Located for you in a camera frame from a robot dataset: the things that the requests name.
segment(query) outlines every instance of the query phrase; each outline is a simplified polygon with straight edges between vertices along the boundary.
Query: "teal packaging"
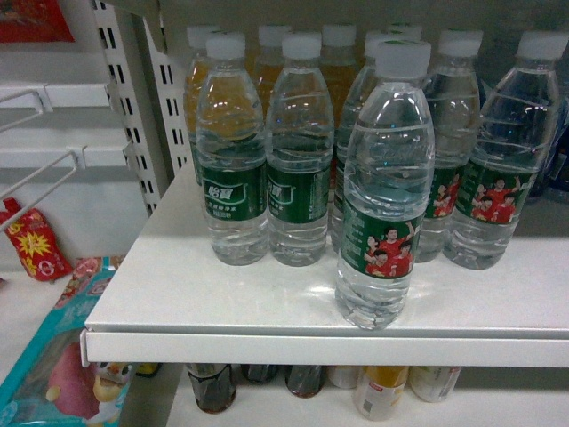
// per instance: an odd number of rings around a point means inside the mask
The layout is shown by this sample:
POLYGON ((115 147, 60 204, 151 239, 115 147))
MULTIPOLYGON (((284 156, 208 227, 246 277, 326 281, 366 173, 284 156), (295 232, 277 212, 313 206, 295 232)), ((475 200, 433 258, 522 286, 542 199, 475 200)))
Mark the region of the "teal packaging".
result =
POLYGON ((79 335, 123 257, 78 260, 72 278, 0 386, 0 427, 117 427, 127 363, 83 367, 79 335))

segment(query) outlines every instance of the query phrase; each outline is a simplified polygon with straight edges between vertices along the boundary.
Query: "bottle cap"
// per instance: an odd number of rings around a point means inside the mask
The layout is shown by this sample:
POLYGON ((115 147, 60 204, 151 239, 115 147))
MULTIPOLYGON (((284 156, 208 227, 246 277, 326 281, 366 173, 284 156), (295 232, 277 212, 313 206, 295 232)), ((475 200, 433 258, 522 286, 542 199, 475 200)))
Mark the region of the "bottle cap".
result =
POLYGON ((524 31, 516 56, 528 60, 558 60, 567 47, 569 33, 556 31, 524 31))
POLYGON ((346 47, 356 44, 354 24, 327 24, 322 26, 322 45, 346 47))
POLYGON ((389 40, 378 44, 375 75, 389 78, 419 78, 427 75, 430 44, 411 40, 389 40))
POLYGON ((205 49, 205 41, 214 31, 221 31, 219 25, 190 25, 186 28, 189 47, 205 49))
POLYGON ((245 35, 243 33, 217 32, 205 42, 207 56, 215 60, 236 60, 245 56, 245 35))
POLYGON ((404 36, 401 34, 383 34, 380 31, 368 31, 365 35, 364 56, 375 57, 375 50, 381 42, 403 39, 404 36))
POLYGON ((421 25, 413 25, 409 22, 394 22, 389 24, 388 33, 402 34, 405 40, 413 40, 418 42, 421 40, 423 27, 421 25))
POLYGON ((283 35, 283 56, 293 60, 320 57, 322 36, 316 31, 292 32, 283 35))
POLYGON ((478 55, 482 44, 482 31, 446 29, 441 31, 438 51, 443 55, 470 58, 478 55))
POLYGON ((266 47, 281 47, 283 34, 293 31, 290 25, 260 25, 259 45, 266 47))

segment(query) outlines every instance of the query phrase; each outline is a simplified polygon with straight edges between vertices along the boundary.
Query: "green label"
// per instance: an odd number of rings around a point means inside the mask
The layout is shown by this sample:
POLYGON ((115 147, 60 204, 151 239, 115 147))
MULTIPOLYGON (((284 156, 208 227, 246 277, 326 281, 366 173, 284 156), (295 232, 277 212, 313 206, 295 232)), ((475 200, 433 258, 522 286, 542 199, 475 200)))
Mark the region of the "green label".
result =
POLYGON ((336 188, 334 190, 334 205, 340 212, 344 205, 344 167, 346 165, 340 160, 336 161, 336 188))
POLYGON ((316 173, 286 173, 268 165, 268 209, 279 220, 304 224, 328 209, 330 166, 316 173))
POLYGON ((445 218, 453 212, 464 166, 435 169, 425 218, 445 218))
POLYGON ((246 221, 267 208, 265 164, 227 172, 202 167, 205 210, 218 220, 246 221))
POLYGON ((535 176, 494 171, 468 162, 456 208, 481 222, 507 224, 521 212, 535 176))
POLYGON ((413 269, 415 231, 422 216, 410 221, 378 220, 344 199, 341 257, 352 268, 374 278, 401 278, 413 269))

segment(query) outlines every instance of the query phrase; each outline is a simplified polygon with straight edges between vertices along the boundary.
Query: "red poster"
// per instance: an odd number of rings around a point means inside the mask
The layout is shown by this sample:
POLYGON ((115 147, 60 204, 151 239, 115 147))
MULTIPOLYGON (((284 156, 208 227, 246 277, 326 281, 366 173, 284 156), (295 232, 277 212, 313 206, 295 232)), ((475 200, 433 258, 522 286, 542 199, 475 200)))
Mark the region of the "red poster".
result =
POLYGON ((0 0, 0 43, 73 41, 57 0, 0 0))

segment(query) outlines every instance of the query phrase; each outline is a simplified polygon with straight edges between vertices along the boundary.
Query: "colorful package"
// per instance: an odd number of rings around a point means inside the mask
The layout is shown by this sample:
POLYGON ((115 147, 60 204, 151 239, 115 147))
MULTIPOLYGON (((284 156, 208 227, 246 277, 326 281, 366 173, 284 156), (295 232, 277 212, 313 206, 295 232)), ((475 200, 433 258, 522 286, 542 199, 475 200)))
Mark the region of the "colorful package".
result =
POLYGON ((127 363, 83 367, 79 335, 123 257, 79 260, 72 279, 0 386, 0 427, 117 427, 127 363))
MULTIPOLYGON (((21 206, 14 198, 4 200, 6 211, 0 212, 0 224, 17 214, 21 206)), ((73 268, 55 240, 52 228, 37 209, 32 208, 5 230, 30 277, 41 282, 68 275, 73 268)))

